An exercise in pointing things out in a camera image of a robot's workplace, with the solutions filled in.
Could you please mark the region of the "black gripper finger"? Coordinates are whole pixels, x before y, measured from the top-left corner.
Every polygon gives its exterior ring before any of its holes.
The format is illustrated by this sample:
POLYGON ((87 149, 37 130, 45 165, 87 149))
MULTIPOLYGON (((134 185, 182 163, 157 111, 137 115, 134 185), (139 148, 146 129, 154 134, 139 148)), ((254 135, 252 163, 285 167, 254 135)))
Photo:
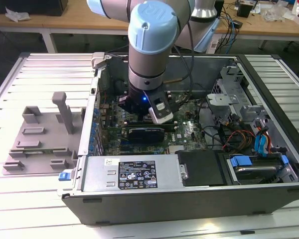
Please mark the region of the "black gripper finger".
POLYGON ((139 121, 143 120, 142 108, 130 96, 119 97, 118 105, 126 112, 136 115, 139 121))

